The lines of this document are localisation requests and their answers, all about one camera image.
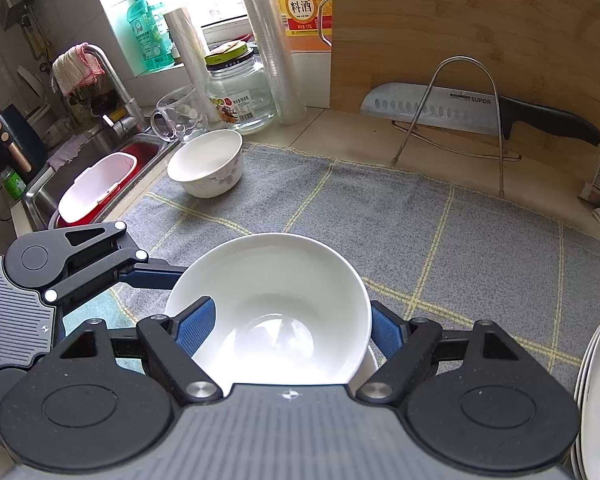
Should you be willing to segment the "white fruit plate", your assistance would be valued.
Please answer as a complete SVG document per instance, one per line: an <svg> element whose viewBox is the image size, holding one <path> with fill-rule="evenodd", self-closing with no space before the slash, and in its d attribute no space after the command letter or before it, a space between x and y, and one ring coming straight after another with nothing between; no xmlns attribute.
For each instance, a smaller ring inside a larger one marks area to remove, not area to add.
<svg viewBox="0 0 600 480"><path fill-rule="evenodd" d="M594 408L594 392L600 385L600 325L588 343L583 361L577 377L573 399L577 402L580 411L580 428L571 449L571 463L577 479L587 479L589 474L594 474L593 465L588 466L585 461L593 459L593 453L584 452L584 444L590 438L585 437L588 423L592 422Z"/></svg>

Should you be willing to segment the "green dish soap bottle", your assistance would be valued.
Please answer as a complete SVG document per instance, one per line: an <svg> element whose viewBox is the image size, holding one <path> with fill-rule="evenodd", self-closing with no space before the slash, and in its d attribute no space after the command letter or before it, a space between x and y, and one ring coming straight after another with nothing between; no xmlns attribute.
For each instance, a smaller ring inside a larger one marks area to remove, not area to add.
<svg viewBox="0 0 600 480"><path fill-rule="evenodd" d="M133 0L126 11L145 70L155 72L174 64L172 40L160 0Z"/></svg>

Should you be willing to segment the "black handled kitchen knife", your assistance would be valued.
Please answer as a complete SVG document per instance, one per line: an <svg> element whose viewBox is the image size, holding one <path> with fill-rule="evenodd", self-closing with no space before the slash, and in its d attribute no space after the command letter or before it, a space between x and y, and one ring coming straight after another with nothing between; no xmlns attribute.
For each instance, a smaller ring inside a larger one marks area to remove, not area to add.
<svg viewBox="0 0 600 480"><path fill-rule="evenodd" d="M368 92L360 112L364 115L419 125L467 131L486 136L499 132L508 139L515 122L523 122L552 136L600 145L600 130L587 120L553 107L532 104L507 96L434 87L426 105L415 116L426 87L423 84L389 82Z"/></svg>

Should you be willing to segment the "bamboo cutting board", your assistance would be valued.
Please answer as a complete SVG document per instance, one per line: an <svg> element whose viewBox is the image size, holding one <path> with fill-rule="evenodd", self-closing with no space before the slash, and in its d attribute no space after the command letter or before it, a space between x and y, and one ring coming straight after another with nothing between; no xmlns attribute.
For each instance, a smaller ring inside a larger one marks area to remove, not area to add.
<svg viewBox="0 0 600 480"><path fill-rule="evenodd" d="M503 96L600 128L600 0L332 0L330 105L386 82Z"/></svg>

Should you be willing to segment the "black appliance with knobs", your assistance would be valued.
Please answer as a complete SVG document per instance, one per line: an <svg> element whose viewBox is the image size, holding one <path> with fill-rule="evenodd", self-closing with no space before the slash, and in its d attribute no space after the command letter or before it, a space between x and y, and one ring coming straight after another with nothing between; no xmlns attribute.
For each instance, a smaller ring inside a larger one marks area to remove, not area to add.
<svg viewBox="0 0 600 480"><path fill-rule="evenodd" d="M7 168L29 184L43 169L47 151L15 105L0 112L0 174Z"/></svg>

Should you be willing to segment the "white floral bowl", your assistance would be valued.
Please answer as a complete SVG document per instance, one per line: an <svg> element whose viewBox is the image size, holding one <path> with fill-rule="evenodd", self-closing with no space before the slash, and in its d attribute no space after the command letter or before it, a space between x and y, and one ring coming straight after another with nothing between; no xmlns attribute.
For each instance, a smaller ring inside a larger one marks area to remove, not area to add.
<svg viewBox="0 0 600 480"><path fill-rule="evenodd" d="M370 343L372 308L358 272L309 237L256 234L213 248L175 283L166 315L203 296L215 322L193 359L224 392L345 385Z"/></svg>

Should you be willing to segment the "glass jar yellow lid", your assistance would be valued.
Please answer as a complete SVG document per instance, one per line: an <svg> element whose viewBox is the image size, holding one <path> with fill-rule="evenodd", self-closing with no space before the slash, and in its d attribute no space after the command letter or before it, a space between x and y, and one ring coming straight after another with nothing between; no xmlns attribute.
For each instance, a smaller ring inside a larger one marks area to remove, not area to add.
<svg viewBox="0 0 600 480"><path fill-rule="evenodd" d="M206 95L227 128L243 136L256 133L277 117L263 64L245 41L221 44L205 58Z"/></svg>

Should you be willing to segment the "red white sink basket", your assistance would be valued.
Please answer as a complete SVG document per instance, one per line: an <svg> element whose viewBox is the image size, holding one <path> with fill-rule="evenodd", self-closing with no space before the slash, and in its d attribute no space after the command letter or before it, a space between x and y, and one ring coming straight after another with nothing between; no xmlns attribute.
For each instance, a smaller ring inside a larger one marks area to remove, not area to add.
<svg viewBox="0 0 600 480"><path fill-rule="evenodd" d="M137 141L87 167L61 197L54 227L91 223L158 151L157 144Z"/></svg>

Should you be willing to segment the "tall clear film roll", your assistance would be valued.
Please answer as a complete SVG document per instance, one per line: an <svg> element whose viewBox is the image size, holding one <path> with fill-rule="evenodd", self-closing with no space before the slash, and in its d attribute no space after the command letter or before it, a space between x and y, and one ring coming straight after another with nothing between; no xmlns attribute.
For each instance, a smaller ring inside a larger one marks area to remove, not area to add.
<svg viewBox="0 0 600 480"><path fill-rule="evenodd" d="M306 116L306 104L300 93L277 1L244 0L244 3L278 119L285 126L298 124Z"/></svg>

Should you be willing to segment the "pink cloth on faucet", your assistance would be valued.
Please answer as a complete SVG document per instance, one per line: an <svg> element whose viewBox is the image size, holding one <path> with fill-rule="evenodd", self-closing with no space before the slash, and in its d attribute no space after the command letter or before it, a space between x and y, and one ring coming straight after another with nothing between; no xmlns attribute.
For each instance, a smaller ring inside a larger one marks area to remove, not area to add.
<svg viewBox="0 0 600 480"><path fill-rule="evenodd" d="M53 75L63 96L94 84L105 73L96 56L86 50L87 47L86 42L76 44L53 62Z"/></svg>

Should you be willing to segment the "grey teal checked towel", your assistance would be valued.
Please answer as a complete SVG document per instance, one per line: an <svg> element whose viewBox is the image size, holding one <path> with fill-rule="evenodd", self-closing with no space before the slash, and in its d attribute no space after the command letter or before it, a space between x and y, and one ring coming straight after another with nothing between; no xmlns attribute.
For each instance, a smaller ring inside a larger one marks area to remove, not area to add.
<svg viewBox="0 0 600 480"><path fill-rule="evenodd" d="M420 174L250 144L230 192L197 200L161 177L122 218L176 266L244 235L314 238L394 313L457 329L490 318L567 389L600 324L598 238Z"/></svg>

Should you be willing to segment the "steel sink faucet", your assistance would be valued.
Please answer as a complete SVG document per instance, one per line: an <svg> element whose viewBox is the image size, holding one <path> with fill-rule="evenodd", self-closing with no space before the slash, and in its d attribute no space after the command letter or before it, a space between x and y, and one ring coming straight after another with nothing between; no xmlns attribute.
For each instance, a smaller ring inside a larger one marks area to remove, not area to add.
<svg viewBox="0 0 600 480"><path fill-rule="evenodd" d="M92 56L102 69L94 82L79 90L96 124L114 131L119 139L146 132L149 125L144 113L105 52L94 44L86 44L85 54Z"/></svg>

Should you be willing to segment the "clear glass mug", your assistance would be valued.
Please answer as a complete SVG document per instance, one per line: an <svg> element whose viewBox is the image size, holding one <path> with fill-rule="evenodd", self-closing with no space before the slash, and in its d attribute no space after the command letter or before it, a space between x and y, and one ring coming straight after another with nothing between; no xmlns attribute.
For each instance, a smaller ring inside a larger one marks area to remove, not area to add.
<svg viewBox="0 0 600 480"><path fill-rule="evenodd" d="M192 84L163 96L150 116L150 125L166 142L187 143L209 129L208 117Z"/></svg>

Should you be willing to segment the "short clear film roll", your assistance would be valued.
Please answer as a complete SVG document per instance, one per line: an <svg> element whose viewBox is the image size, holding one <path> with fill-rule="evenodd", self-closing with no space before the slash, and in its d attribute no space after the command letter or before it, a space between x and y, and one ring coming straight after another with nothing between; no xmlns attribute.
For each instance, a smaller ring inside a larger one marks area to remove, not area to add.
<svg viewBox="0 0 600 480"><path fill-rule="evenodd" d="M206 56L210 53L210 50L201 28L194 24L185 8L177 8L166 12L164 18L208 121L212 124L218 124L221 119L206 93L206 83L210 79L206 66Z"/></svg>

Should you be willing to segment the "steel kitchen sink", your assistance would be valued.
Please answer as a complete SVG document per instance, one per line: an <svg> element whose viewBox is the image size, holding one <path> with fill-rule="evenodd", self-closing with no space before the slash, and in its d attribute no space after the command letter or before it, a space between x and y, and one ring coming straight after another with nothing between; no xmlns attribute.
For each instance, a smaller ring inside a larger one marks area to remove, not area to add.
<svg viewBox="0 0 600 480"><path fill-rule="evenodd" d="M129 152L137 158L140 170L121 191L114 194L104 210L96 214L96 221L104 220L134 185L156 167L163 168L166 164L164 160L178 147L175 143L161 140L150 131L119 136L113 128L99 124L72 138L85 140L76 157L70 162L63 162L58 169L46 164L26 188L21 203L29 226L17 226L18 235L56 228L61 196L73 185L74 180L105 156L114 152Z"/></svg>

